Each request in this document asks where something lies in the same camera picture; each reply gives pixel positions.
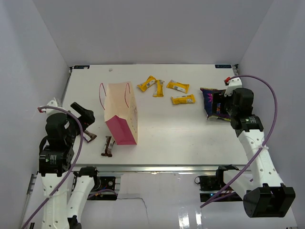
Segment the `purple candy snack bag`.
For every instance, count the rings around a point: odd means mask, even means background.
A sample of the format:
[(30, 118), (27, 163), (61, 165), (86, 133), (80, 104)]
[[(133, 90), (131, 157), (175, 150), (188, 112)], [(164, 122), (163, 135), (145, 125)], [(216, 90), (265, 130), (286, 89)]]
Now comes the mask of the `purple candy snack bag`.
[(226, 90), (202, 87), (200, 90), (203, 94), (204, 110), (206, 112), (207, 119), (215, 118), (230, 122), (231, 118), (224, 109), (224, 103), (222, 103), (222, 96)]

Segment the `brown chocolate bar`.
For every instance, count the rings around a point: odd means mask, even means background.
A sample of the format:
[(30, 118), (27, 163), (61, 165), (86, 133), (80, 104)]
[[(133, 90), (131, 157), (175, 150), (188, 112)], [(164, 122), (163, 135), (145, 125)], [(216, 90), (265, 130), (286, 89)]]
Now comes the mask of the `brown chocolate bar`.
[(87, 130), (85, 130), (83, 132), (83, 139), (87, 142), (87, 143), (90, 143), (92, 142), (95, 138), (97, 137), (96, 134), (93, 134)]
[(112, 136), (106, 136), (106, 142), (104, 144), (104, 148), (102, 150), (101, 155), (112, 157), (112, 148), (114, 144), (115, 144), (114, 138)]

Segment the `yellow snack bar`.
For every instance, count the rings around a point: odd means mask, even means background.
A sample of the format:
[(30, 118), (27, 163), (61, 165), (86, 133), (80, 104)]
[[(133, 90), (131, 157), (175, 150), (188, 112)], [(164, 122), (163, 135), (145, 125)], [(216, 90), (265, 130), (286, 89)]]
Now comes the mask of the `yellow snack bar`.
[(166, 87), (186, 94), (188, 93), (189, 84), (184, 84), (184, 83), (176, 82), (174, 80), (170, 80)]
[(156, 83), (155, 77), (150, 75), (147, 80), (141, 84), (138, 84), (137, 87), (142, 91), (145, 92), (148, 88)]
[(177, 104), (194, 104), (196, 102), (195, 97), (193, 94), (178, 96), (178, 97), (171, 97), (171, 101), (173, 105)]
[(157, 80), (156, 81), (156, 91), (153, 94), (153, 97), (163, 97), (163, 80)]

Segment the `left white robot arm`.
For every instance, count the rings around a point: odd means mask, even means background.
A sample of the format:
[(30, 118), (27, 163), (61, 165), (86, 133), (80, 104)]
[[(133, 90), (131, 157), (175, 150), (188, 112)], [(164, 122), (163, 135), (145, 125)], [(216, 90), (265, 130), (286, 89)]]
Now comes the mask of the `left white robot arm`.
[(83, 167), (75, 172), (76, 184), (68, 196), (67, 178), (72, 172), (80, 152), (74, 152), (77, 136), (83, 137), (84, 131), (95, 122), (92, 110), (74, 102), (71, 104), (80, 116), (69, 111), (48, 105), (39, 108), (48, 114), (46, 119), (47, 135), (42, 139), (39, 152), (39, 174), (42, 178), (45, 201), (42, 204), (43, 229), (80, 229), (81, 215), (91, 190), (100, 187), (101, 179), (96, 167)]

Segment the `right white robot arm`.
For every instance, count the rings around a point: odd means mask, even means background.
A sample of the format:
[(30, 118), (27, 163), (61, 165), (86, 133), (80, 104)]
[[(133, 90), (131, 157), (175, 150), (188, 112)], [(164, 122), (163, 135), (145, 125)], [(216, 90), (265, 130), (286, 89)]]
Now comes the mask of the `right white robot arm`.
[(212, 110), (219, 109), (231, 118), (231, 127), (242, 144), (253, 180), (223, 173), (215, 178), (220, 190), (231, 187), (243, 200), (244, 210), (250, 218), (283, 218), (295, 199), (295, 191), (279, 177), (264, 144), (264, 128), (260, 118), (252, 113), (254, 93), (237, 88), (231, 93), (213, 94)]

